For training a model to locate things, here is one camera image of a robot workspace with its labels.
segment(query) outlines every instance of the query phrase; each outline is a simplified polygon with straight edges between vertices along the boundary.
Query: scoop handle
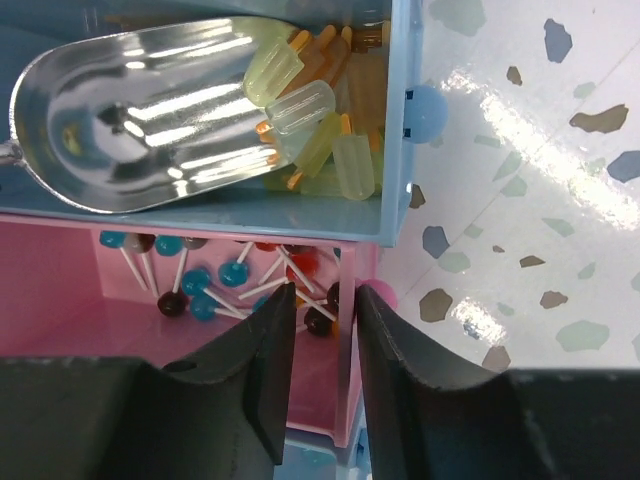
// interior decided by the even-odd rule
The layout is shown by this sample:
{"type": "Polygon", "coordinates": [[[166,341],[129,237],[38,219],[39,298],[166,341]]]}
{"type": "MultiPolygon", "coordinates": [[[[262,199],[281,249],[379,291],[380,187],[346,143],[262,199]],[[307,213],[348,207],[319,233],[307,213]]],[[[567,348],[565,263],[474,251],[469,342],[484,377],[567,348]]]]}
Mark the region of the scoop handle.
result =
{"type": "Polygon", "coordinates": [[[14,165],[22,160],[22,149],[20,146],[9,140],[0,144],[0,165],[14,165]]]}

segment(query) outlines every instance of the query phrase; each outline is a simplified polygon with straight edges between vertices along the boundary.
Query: black plastic piece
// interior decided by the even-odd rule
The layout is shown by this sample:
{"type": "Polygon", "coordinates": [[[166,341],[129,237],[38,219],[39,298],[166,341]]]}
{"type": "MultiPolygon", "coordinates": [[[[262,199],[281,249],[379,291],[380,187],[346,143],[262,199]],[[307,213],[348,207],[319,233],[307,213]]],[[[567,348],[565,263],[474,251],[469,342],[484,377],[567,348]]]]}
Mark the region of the black plastic piece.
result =
{"type": "Polygon", "coordinates": [[[164,371],[136,358],[2,359],[0,478],[272,478],[295,315],[295,288],[282,286],[164,371]]]}
{"type": "Polygon", "coordinates": [[[604,479],[640,472],[640,372],[489,372],[357,294],[373,478],[604,479]]]}

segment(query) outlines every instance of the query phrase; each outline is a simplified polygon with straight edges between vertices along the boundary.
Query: red lollipop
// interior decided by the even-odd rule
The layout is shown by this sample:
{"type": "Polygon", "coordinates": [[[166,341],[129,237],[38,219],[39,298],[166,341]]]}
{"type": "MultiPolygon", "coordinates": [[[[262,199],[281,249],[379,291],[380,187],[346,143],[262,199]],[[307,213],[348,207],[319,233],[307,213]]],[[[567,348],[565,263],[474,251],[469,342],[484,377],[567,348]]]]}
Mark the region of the red lollipop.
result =
{"type": "Polygon", "coordinates": [[[255,245],[258,250],[262,250],[263,252],[273,252],[276,248],[278,248],[278,245],[276,245],[275,243],[256,242],[255,245]]]}
{"type": "MultiPolygon", "coordinates": [[[[293,260],[293,263],[296,264],[302,274],[310,279],[316,276],[320,268],[320,262],[314,251],[291,255],[291,260],[293,260]]],[[[296,275],[291,267],[287,267],[287,278],[294,282],[298,288],[304,286],[304,283],[298,278],[298,275],[296,275]]]]}

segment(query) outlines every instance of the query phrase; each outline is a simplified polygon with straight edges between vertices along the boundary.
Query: popsicle stick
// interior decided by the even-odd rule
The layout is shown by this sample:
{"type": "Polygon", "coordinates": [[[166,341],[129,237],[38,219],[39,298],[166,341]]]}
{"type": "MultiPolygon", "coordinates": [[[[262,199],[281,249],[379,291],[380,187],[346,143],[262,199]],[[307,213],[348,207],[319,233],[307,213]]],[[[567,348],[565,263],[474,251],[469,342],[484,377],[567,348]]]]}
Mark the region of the popsicle stick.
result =
{"type": "Polygon", "coordinates": [[[269,280],[271,275],[273,275],[273,272],[275,272],[276,269],[278,268],[278,265],[280,265],[282,262],[283,262],[282,257],[278,256],[278,259],[273,263],[273,265],[271,265],[269,267],[269,270],[267,270],[264,273],[264,275],[262,276],[262,278],[260,280],[258,280],[258,285],[262,285],[262,284],[264,284],[264,282],[269,280]]]}
{"type": "Polygon", "coordinates": [[[305,302],[307,302],[309,305],[311,305],[313,308],[318,310],[321,314],[323,314],[325,317],[327,317],[332,322],[335,322],[337,320],[336,316],[333,313],[331,313],[329,310],[324,308],[322,305],[320,305],[315,300],[312,300],[308,295],[305,295],[304,293],[302,293],[297,288],[296,288],[296,295],[299,296],[305,302]]]}
{"type": "Polygon", "coordinates": [[[238,320],[244,320],[247,318],[247,316],[242,313],[237,314],[231,310],[227,310],[226,308],[216,308],[214,312],[216,312],[216,315],[224,315],[225,317],[237,318],[238,320]]]}
{"type": "Polygon", "coordinates": [[[153,296],[158,298],[160,296],[160,292],[158,291],[158,283],[156,282],[156,276],[153,274],[153,265],[151,265],[151,258],[149,257],[149,253],[145,252],[141,256],[142,256],[142,265],[144,265],[144,270],[147,273],[147,279],[149,280],[149,285],[151,285],[151,291],[153,292],[153,296]]]}
{"type": "Polygon", "coordinates": [[[304,284],[304,286],[307,287],[311,293],[314,293],[316,291],[316,287],[313,286],[313,283],[309,281],[306,275],[302,273],[302,271],[298,268],[296,263],[293,260],[291,260],[291,258],[289,258],[289,255],[287,255],[284,249],[280,246],[278,246],[278,253],[280,253],[280,256],[282,257],[282,261],[286,263],[291,270],[293,270],[293,272],[298,276],[298,278],[304,284]]]}
{"type": "Polygon", "coordinates": [[[223,307],[229,309],[230,311],[232,311],[236,315],[242,316],[242,312],[240,310],[238,310],[236,307],[231,305],[229,302],[227,302],[224,298],[222,298],[217,293],[212,292],[211,289],[205,288],[205,289],[202,290],[202,292],[205,293],[206,295],[209,295],[211,298],[213,298],[220,305],[222,305],[223,307]]]}
{"type": "Polygon", "coordinates": [[[122,252],[122,256],[124,257],[124,259],[127,261],[127,265],[129,265],[131,273],[133,273],[133,276],[136,277],[136,280],[138,280],[140,288],[142,288],[142,290],[144,290],[145,292],[149,290],[149,287],[147,287],[147,283],[144,281],[144,278],[142,278],[140,270],[138,270],[138,267],[133,261],[133,258],[131,258],[131,254],[124,247],[120,247],[120,251],[122,252]]]}
{"type": "Polygon", "coordinates": [[[269,283],[265,283],[264,285],[261,285],[259,287],[256,287],[252,290],[248,290],[246,292],[244,292],[241,295],[238,295],[238,300],[244,300],[245,298],[249,298],[253,295],[256,295],[260,292],[264,292],[265,290],[269,290],[270,288],[274,288],[277,286],[282,285],[283,283],[287,282],[287,277],[282,277],[282,278],[278,278],[277,280],[273,280],[269,283]]]}
{"type": "Polygon", "coordinates": [[[180,254],[180,261],[178,262],[178,271],[176,272],[176,278],[173,281],[173,293],[178,293],[180,289],[180,283],[182,282],[182,275],[184,274],[184,267],[187,265],[187,257],[189,256],[189,249],[183,248],[180,254]]]}
{"type": "Polygon", "coordinates": [[[242,253],[238,257],[238,260],[236,260],[236,263],[244,262],[244,259],[247,258],[247,255],[249,255],[249,252],[251,251],[251,247],[253,247],[253,245],[254,242],[247,242],[247,244],[242,249],[242,253]]]}

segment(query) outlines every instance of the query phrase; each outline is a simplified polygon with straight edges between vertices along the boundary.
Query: blue bin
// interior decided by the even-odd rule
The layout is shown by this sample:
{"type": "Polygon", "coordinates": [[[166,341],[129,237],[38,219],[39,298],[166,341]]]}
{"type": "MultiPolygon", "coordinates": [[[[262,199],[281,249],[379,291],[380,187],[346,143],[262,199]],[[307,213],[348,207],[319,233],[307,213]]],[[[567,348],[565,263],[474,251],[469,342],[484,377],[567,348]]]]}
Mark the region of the blue bin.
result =
{"type": "MultiPolygon", "coordinates": [[[[181,19],[252,14],[276,17],[311,30],[326,24],[355,27],[391,18],[384,190],[364,202],[267,192],[242,182],[162,208],[129,215],[99,215],[68,206],[18,167],[0,168],[0,213],[81,221],[243,234],[373,242],[393,246],[411,196],[414,144],[425,141],[420,79],[421,0],[22,0],[3,9],[0,61],[2,107],[22,67],[59,43],[114,32],[108,15],[179,15],[181,19]]],[[[3,123],[0,140],[8,137],[3,123]]]]}

